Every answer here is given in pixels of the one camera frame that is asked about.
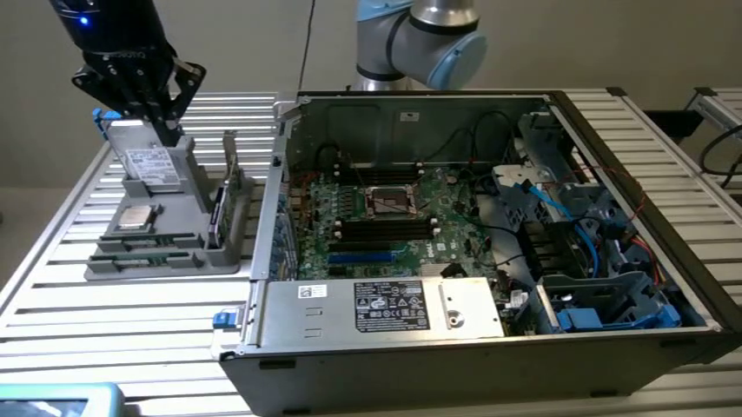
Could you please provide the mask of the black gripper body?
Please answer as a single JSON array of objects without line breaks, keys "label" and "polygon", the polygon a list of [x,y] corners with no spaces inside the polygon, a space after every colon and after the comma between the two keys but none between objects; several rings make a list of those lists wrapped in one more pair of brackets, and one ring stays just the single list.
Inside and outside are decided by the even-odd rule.
[{"label": "black gripper body", "polygon": [[176,56],[168,42],[109,53],[84,52],[78,89],[109,108],[164,104]]}]

